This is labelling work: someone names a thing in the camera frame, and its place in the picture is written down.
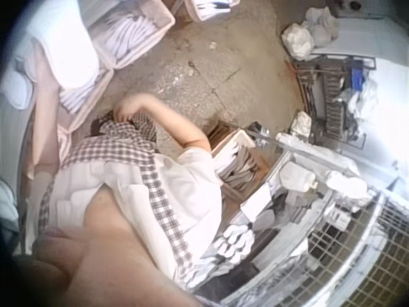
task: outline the blue object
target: blue object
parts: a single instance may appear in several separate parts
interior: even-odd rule
[[[362,68],[353,68],[351,71],[351,87],[354,91],[362,91],[364,84],[364,70]]]

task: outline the white shirt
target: white shirt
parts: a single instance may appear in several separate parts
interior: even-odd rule
[[[189,148],[176,161],[155,154],[155,164],[195,262],[212,243],[222,215],[212,155],[200,148]],[[49,174],[39,173],[33,182],[27,212],[27,253],[38,236],[40,202],[51,179]],[[122,213],[141,236],[158,268],[176,279],[171,245],[153,215],[149,191],[137,166],[94,161],[59,170],[50,198],[49,226],[82,226],[89,202],[104,184],[112,189]]]

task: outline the concrete floor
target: concrete floor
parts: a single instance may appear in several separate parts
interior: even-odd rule
[[[275,6],[288,23],[304,15],[305,1],[298,2],[302,6],[291,9],[282,0],[242,0],[230,14],[200,24],[185,22],[182,11],[158,45],[116,71],[101,101],[73,136],[74,143],[89,135],[95,116],[112,109],[130,91],[157,94],[205,132],[218,119],[242,127],[257,120],[273,135],[287,129],[303,105],[297,80],[286,64],[289,58],[278,35],[283,22]],[[180,153],[160,127],[158,146],[171,157]]]

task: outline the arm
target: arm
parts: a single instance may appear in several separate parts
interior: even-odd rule
[[[33,162],[35,173],[54,175],[59,168],[57,137],[58,88],[41,47],[35,46],[38,94],[33,127]]]
[[[154,95],[140,93],[125,98],[115,109],[114,117],[117,122],[125,122],[139,111],[148,113],[183,148],[199,147],[210,152],[210,144],[203,131]]]

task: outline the metal wire rack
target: metal wire rack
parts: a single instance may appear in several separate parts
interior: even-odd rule
[[[323,218],[306,238],[303,255],[285,260],[229,306],[393,304],[409,288],[409,207],[376,189],[370,193],[355,209],[337,200],[335,206],[351,217],[344,231]]]

